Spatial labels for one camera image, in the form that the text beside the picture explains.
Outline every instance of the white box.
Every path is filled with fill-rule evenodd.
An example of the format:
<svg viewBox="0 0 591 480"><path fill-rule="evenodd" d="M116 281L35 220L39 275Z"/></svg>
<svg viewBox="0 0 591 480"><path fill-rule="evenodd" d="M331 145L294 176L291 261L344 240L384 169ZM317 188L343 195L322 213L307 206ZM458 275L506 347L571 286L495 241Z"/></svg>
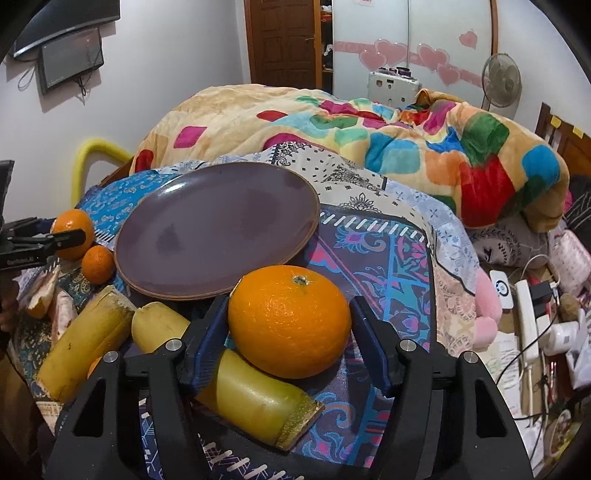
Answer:
<svg viewBox="0 0 591 480"><path fill-rule="evenodd" d="M388 70L378 70L369 74L368 99L392 108L404 109L414 103L421 83Z"/></svg>

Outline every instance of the large orange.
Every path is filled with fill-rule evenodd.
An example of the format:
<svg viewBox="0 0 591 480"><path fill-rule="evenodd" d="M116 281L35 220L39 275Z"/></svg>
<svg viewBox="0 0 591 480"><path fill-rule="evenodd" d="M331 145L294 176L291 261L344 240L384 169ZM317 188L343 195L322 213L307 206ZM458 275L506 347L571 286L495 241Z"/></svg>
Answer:
<svg viewBox="0 0 591 480"><path fill-rule="evenodd" d="M281 378L305 378L333 365L351 330L347 300L328 278L276 265L244 276L232 292L228 322L238 351Z"/></svg>
<svg viewBox="0 0 591 480"><path fill-rule="evenodd" d="M51 233L68 232L79 228L82 228L86 234L85 242L78 247L58 250L58 257L64 258L65 260L81 259L92 245L92 242L95 241L95 226L86 212L77 209L68 210L67 212L62 213L56 218L56 221L53 222Z"/></svg>

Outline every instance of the colorful blanket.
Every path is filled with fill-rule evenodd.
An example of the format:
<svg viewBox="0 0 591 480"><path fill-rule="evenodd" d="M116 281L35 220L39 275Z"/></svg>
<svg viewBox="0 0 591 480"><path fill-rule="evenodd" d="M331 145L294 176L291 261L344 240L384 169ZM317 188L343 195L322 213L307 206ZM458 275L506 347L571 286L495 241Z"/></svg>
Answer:
<svg viewBox="0 0 591 480"><path fill-rule="evenodd" d="M467 227L523 211L533 230L554 228L569 183L562 158L515 122L456 100L423 90L400 111L319 90L211 87L152 129L132 171L298 141L441 200Z"/></svg>

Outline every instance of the peeled banana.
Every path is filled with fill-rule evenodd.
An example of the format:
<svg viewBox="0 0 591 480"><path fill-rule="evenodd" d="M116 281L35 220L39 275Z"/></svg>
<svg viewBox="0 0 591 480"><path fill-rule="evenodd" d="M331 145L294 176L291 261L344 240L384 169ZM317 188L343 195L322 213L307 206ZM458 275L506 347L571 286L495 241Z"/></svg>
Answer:
<svg viewBox="0 0 591 480"><path fill-rule="evenodd" d="M135 313L132 335L140 349L149 353L171 338L181 338L188 326L187 319L154 302ZM281 450L289 450L324 409L302 389L269 377L231 350L224 351L211 383L196 400Z"/></svg>

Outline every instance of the wall-mounted tv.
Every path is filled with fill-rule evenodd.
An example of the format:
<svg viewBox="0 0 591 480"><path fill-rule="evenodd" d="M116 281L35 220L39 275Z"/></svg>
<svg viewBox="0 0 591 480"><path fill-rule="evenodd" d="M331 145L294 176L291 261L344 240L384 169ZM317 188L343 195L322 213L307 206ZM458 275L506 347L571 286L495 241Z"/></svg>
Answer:
<svg viewBox="0 0 591 480"><path fill-rule="evenodd" d="M66 33L120 17L119 0L50 0L18 36L12 55L18 57Z"/></svg>

